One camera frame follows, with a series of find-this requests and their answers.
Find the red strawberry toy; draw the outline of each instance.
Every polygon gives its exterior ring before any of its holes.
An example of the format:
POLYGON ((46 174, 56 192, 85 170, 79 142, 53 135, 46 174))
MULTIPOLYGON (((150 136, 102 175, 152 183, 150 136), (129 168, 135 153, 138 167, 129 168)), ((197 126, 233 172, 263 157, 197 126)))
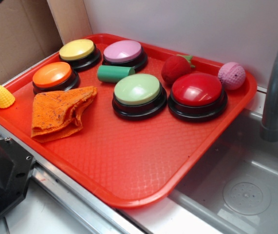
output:
POLYGON ((191 73, 193 56, 172 55, 164 63, 162 78, 168 84, 173 84, 178 78, 191 73))

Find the red button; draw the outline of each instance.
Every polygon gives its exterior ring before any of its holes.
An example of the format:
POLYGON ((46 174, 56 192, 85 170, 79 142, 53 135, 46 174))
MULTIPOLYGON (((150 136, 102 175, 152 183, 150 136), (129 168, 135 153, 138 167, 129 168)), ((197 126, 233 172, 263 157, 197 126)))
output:
POLYGON ((172 86, 177 102, 186 106, 205 106, 216 101, 222 92, 217 76, 192 73, 178 78, 172 86))

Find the white wall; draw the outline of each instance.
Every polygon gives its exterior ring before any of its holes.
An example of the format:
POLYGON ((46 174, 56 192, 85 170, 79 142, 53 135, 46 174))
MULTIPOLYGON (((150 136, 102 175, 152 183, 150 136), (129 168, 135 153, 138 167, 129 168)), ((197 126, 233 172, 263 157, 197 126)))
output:
POLYGON ((278 50, 278 0, 84 0, 93 33, 240 63, 267 87, 278 50))

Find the gray sink basin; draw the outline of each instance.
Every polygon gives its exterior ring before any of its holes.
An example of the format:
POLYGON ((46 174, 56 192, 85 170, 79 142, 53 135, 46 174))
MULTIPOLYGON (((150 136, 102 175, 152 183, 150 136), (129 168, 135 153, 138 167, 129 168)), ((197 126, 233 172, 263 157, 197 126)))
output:
POLYGON ((278 234, 278 142, 244 110, 169 196, 223 233, 278 234))

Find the green button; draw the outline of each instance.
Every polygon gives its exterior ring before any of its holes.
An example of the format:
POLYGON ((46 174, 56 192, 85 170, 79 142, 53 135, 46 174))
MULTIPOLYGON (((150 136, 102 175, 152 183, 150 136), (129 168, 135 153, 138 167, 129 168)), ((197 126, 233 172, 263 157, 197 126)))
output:
POLYGON ((149 74, 134 74, 120 80, 114 90, 116 99, 125 105, 142 105, 160 92, 159 80, 149 74))

